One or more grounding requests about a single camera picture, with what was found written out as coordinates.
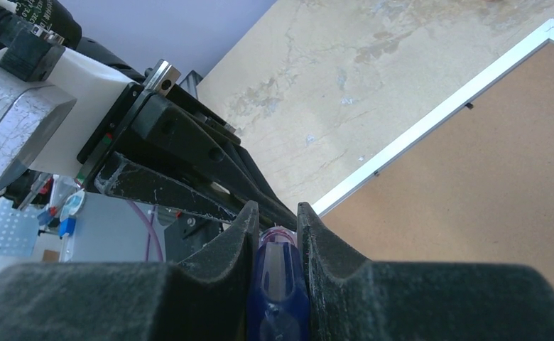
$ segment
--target blue cylindrical object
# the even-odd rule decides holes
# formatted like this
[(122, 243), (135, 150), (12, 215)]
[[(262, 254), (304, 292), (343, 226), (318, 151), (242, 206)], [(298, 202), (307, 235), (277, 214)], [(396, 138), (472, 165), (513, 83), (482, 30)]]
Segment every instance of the blue cylindrical object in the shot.
[(247, 302), (250, 341), (310, 339), (310, 301), (295, 241), (284, 227), (261, 236)]

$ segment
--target black connector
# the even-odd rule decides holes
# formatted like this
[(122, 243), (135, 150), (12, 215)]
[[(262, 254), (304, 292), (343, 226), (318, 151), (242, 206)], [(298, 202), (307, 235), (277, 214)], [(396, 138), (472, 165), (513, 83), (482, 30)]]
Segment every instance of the black connector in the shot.
[(20, 80), (41, 82), (49, 77), (65, 51), (57, 37), (0, 6), (0, 43), (8, 48), (0, 67)]

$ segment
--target corkboard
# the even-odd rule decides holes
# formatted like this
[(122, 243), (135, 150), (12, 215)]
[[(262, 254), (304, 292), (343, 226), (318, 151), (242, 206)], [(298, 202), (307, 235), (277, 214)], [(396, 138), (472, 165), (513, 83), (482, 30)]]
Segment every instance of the corkboard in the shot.
[(371, 259), (529, 264), (554, 286), (554, 45), (473, 105), (323, 221)]

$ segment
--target white frame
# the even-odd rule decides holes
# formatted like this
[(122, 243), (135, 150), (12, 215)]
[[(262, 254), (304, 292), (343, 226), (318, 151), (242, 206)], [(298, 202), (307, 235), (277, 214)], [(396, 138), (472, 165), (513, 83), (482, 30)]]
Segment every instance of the white frame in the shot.
[(396, 160), (402, 153), (465, 107), (466, 103), (476, 99), (494, 83), (498, 82), (548, 43), (554, 43), (554, 19), (547, 20), (507, 53), (495, 60), (484, 71), (458, 89), (451, 97), (440, 103), (440, 105), (425, 115), (425, 117), (415, 123), (386, 148), (377, 153), (371, 160), (344, 179), (344, 181), (313, 205), (314, 211), (320, 217), (327, 214), (360, 189), (367, 181), (371, 180), (377, 173), (381, 172), (392, 161)]

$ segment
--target beige table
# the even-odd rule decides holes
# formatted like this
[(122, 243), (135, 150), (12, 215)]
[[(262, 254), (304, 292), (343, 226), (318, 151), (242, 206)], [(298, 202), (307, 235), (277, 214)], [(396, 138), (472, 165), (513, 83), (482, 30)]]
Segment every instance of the beige table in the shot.
[(278, 0), (199, 97), (294, 210), (549, 18), (554, 0)]

